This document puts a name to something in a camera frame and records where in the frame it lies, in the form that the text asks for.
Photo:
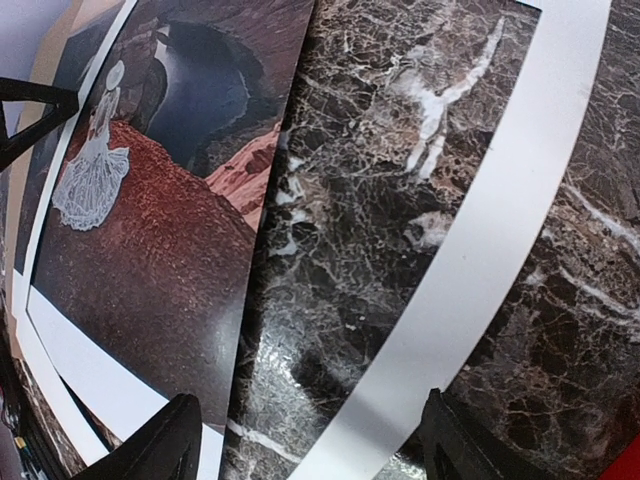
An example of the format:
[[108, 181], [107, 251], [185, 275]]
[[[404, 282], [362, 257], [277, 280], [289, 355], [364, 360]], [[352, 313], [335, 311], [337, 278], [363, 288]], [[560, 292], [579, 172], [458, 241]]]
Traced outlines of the red wooden picture frame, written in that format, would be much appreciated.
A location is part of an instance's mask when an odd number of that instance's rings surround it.
[[640, 436], [600, 475], [599, 480], [640, 480]]

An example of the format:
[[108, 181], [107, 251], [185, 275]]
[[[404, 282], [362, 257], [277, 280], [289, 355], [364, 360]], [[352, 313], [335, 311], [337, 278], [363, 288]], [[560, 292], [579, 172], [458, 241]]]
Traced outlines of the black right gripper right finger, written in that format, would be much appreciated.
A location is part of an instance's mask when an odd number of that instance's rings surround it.
[[448, 392], [433, 388], [419, 425], [429, 479], [548, 479], [518, 456]]

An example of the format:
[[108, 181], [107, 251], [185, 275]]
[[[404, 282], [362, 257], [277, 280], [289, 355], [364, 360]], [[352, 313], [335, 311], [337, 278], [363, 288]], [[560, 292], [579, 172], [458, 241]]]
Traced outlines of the canyon photo print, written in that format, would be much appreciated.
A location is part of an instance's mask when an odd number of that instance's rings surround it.
[[30, 155], [16, 340], [66, 470], [172, 397], [220, 472], [242, 311], [309, 1], [74, 1], [47, 45], [78, 112]]

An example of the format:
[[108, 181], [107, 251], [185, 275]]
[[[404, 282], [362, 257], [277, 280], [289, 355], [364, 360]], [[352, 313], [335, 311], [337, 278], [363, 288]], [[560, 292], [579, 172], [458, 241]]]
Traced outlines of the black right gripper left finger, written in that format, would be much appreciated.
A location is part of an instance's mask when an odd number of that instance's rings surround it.
[[179, 394], [73, 480], [196, 480], [201, 443], [200, 402], [194, 395]]

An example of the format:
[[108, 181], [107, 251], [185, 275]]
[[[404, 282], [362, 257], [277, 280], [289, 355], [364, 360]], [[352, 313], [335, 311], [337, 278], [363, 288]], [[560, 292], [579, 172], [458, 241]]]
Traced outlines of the white photo mat board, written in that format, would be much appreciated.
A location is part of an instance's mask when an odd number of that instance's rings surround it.
[[[612, 1], [519, 1], [541, 11], [536, 33], [488, 153], [416, 293], [362, 379], [288, 479], [373, 479], [418, 425], [429, 388], [448, 386], [513, 285], [538, 236], [587, 110]], [[24, 266], [9, 268], [12, 354], [87, 465], [109, 454], [62, 382], [28, 317], [31, 270], [53, 183], [80, 112], [63, 122]], [[167, 404], [98, 355], [114, 394], [102, 393], [105, 426], [130, 437]]]

